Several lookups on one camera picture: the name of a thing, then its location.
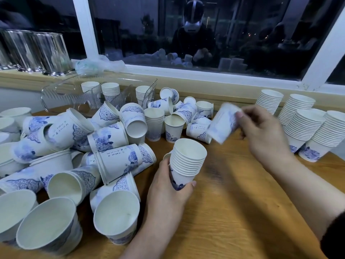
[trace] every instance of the metal container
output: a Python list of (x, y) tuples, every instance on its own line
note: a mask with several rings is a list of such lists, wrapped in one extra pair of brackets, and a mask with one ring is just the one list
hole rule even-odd
[(16, 69), (21, 72), (42, 71), (37, 49), (33, 40), (33, 31), (27, 30), (3, 30), (1, 31), (5, 43), (17, 65)]
[(2, 43), (0, 42), (0, 70), (8, 70), (13, 68), (14, 65), (7, 55), (5, 48), (2, 46)]
[(74, 71), (62, 34), (36, 32), (33, 37), (44, 75), (61, 76)]

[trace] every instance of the person's right hand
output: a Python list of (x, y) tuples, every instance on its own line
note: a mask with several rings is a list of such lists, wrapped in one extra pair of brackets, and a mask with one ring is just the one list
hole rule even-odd
[(248, 138), (250, 152), (266, 170), (274, 170), (295, 159), (277, 118), (256, 104), (242, 110), (236, 113), (236, 118)]

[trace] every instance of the forearm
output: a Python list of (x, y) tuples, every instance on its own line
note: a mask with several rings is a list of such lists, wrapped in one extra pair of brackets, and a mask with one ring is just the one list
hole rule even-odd
[(295, 157), (268, 169), (319, 240), (345, 210), (345, 194), (314, 174)]
[(119, 259), (159, 259), (171, 237), (161, 226), (146, 221)]

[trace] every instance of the person's left hand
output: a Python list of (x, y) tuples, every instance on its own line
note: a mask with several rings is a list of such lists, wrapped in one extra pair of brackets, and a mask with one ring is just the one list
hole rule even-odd
[(172, 237), (182, 219), (185, 204), (193, 193), (196, 181), (187, 183), (176, 191), (169, 177), (169, 161), (160, 162), (147, 195), (145, 224), (150, 224), (155, 231), (162, 231)]

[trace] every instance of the window glass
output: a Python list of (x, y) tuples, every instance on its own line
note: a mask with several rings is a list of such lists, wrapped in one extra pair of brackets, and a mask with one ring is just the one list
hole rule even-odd
[(86, 58), (73, 0), (0, 0), (0, 29), (61, 33), (70, 58)]
[(89, 0), (100, 53), (134, 65), (301, 79), (344, 0)]
[(345, 56), (343, 56), (337, 67), (333, 70), (327, 82), (335, 85), (345, 85)]

